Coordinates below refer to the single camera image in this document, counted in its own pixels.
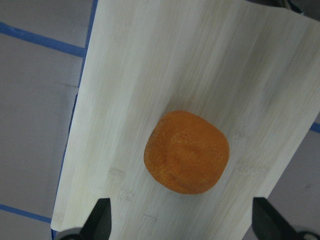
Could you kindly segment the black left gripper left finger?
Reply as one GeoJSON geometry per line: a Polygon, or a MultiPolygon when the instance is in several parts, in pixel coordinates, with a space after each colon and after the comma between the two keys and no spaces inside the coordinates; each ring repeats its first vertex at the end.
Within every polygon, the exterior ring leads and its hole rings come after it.
{"type": "Polygon", "coordinates": [[[80,230],[84,240],[108,240],[112,231],[111,200],[100,198],[80,230]]]}

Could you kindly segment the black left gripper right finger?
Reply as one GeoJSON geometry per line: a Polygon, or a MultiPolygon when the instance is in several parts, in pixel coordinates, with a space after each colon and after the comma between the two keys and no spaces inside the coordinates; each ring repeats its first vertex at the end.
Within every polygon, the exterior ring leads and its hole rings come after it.
{"type": "Polygon", "coordinates": [[[258,240],[301,240],[298,232],[264,197],[252,201],[251,226],[258,240]]]}

